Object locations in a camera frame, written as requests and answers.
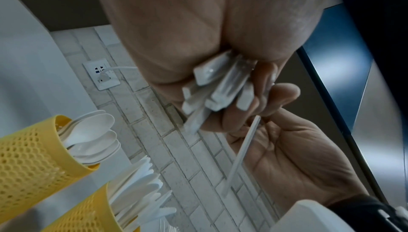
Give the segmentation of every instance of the hand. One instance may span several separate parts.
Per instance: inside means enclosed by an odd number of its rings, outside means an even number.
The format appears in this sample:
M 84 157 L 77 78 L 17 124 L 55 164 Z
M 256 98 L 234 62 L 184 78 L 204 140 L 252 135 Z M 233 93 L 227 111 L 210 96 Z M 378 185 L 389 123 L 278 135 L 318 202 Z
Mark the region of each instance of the hand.
M 227 135 L 237 153 L 253 119 Z M 368 194 L 349 160 L 315 124 L 280 109 L 263 118 L 245 155 L 245 165 L 284 210 L 303 199 L 328 206 Z
M 239 129 L 255 113 L 267 116 L 295 100 L 293 84 L 271 83 L 317 25 L 325 0 L 101 0 L 115 31 L 144 78 L 180 109 L 193 68 L 233 48 L 259 60 L 252 73 L 255 99 L 213 113 L 204 126 Z

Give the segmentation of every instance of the wall socket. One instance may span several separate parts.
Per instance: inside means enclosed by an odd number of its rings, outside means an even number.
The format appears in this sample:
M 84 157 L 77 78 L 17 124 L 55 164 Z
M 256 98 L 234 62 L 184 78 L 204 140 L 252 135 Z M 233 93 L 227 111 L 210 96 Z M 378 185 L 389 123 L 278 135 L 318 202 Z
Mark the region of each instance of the wall socket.
M 111 65 L 105 58 L 94 61 L 88 61 L 83 63 L 83 65 L 86 71 L 88 72 L 89 76 L 91 77 L 93 83 L 98 88 L 98 90 L 100 91 L 106 90 L 120 84 L 120 81 L 113 70 L 109 70 L 106 72 L 106 74 L 109 76 L 108 80 L 106 81 L 101 80 L 100 73 L 103 70 L 111 67 Z

